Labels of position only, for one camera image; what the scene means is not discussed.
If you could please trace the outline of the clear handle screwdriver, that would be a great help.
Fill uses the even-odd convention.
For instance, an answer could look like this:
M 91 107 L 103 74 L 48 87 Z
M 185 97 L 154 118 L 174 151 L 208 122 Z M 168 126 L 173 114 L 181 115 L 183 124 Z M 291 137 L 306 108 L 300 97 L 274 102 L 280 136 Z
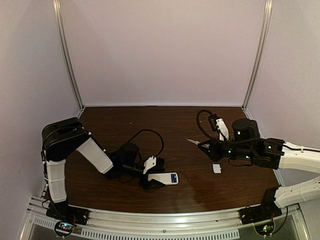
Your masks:
M 189 139 L 189 138 L 185 138 L 186 141 L 192 143 L 192 144 L 195 144 L 195 145 L 198 145 L 200 142 L 197 141 L 197 140 L 192 140 L 192 139 Z

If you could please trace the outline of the white remote control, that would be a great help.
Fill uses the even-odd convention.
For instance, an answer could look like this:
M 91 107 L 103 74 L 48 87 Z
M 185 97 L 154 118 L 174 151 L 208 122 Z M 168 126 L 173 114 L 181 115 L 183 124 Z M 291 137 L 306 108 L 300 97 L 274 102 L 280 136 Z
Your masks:
M 152 173 L 148 175 L 148 181 L 157 180 L 166 186 L 177 185 L 179 177 L 176 172 Z

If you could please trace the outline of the white battery cover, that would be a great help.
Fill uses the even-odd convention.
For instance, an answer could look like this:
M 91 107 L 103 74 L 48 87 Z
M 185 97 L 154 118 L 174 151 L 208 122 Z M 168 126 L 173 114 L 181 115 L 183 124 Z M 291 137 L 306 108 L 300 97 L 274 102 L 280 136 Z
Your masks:
M 222 168 L 220 164 L 213 163 L 212 164 L 212 170 L 215 174 L 221 174 L 222 173 Z

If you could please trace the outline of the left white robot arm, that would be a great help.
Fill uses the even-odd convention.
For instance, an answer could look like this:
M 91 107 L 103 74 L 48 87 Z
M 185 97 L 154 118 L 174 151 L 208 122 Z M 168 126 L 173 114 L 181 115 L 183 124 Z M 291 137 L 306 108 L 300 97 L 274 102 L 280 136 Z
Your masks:
M 164 187 L 164 159 L 157 154 L 142 160 L 139 147 L 131 139 L 118 150 L 107 152 L 77 117 L 47 125 L 42 130 L 41 157 L 53 203 L 66 203 L 65 164 L 73 153 L 80 153 L 106 179 L 126 174 L 139 178 L 143 189 Z

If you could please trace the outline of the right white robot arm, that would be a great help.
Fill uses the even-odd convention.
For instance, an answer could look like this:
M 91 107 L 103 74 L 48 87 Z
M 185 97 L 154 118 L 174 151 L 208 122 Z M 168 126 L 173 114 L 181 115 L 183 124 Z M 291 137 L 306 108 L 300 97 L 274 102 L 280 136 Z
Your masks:
M 317 174 L 320 172 L 319 149 L 277 138 L 262 138 L 255 120 L 235 120 L 232 123 L 233 139 L 228 138 L 228 129 L 221 118 L 211 120 L 211 125 L 219 137 L 211 137 L 198 143 L 197 147 L 214 162 L 227 158 L 248 161 L 249 166 L 273 170 L 296 169 Z M 319 197 L 320 178 L 315 177 L 292 186 L 267 189 L 260 206 L 268 210 L 278 210 Z

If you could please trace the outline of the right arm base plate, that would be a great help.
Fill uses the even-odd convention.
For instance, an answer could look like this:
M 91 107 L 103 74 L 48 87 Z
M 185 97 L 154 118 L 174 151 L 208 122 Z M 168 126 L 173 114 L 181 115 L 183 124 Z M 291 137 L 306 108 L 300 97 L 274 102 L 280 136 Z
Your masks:
M 262 205 L 247 206 L 240 209 L 238 212 L 243 225 L 270 220 L 273 217 L 282 215 L 282 210 L 280 208 Z

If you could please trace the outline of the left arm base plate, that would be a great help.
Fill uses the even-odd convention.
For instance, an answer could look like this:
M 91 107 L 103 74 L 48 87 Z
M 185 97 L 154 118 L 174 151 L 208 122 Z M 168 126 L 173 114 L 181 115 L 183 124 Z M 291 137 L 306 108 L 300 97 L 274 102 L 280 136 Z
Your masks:
M 69 205 L 50 205 L 45 215 L 70 224 L 85 226 L 88 221 L 89 210 Z

